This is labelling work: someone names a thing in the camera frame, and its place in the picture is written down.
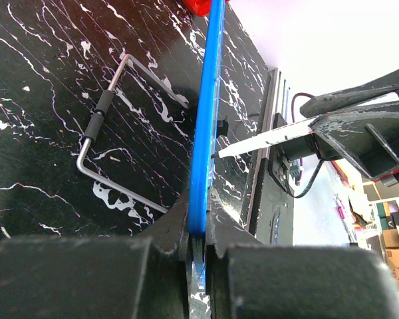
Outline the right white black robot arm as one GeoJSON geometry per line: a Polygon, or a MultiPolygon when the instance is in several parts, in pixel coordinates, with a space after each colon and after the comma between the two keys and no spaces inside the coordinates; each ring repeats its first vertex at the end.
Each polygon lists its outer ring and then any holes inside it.
{"type": "Polygon", "coordinates": [[[380,78],[311,98],[300,113],[312,119],[312,134],[281,144],[285,157],[312,154],[346,159],[364,177],[399,183],[399,69],[380,78]]]}

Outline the blue framed whiteboard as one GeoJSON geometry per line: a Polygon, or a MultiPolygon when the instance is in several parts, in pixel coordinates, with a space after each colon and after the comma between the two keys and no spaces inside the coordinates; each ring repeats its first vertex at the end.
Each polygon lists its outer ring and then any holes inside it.
{"type": "Polygon", "coordinates": [[[188,231],[194,273],[200,290],[205,289],[205,229],[209,186],[212,184],[217,132],[225,1],[212,1],[205,42],[199,102],[194,132],[188,196],[188,231]]]}

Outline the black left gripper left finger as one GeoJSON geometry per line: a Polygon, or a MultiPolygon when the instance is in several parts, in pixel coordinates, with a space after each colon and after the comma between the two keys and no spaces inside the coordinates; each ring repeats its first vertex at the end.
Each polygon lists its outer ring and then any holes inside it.
{"type": "Polygon", "coordinates": [[[0,242],[0,318],[188,318],[188,193],[141,233],[0,242]]]}

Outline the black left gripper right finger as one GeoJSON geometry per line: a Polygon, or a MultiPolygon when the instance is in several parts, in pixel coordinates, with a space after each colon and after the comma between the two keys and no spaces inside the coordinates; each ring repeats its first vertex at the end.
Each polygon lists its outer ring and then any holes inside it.
{"type": "Polygon", "coordinates": [[[264,245],[209,193],[206,292],[213,318],[399,318],[398,287],[373,252],[264,245]]]}

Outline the black capped whiteboard marker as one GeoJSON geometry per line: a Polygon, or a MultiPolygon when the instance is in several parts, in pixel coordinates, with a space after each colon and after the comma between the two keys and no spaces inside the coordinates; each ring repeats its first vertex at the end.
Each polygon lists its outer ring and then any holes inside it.
{"type": "Polygon", "coordinates": [[[211,155],[212,159],[237,156],[254,150],[268,148],[283,142],[301,138],[313,133],[311,123],[317,118],[287,124],[274,130],[269,130],[252,138],[237,142],[211,155]]]}

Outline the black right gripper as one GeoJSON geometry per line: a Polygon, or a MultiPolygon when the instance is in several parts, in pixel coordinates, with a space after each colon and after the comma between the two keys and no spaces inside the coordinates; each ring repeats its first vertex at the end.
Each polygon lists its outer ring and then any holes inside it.
{"type": "Polygon", "coordinates": [[[399,101],[352,105],[391,92],[399,92],[399,69],[360,86],[315,96],[300,113],[320,115],[311,124],[313,132],[363,176],[381,179],[399,174],[399,101]]]}

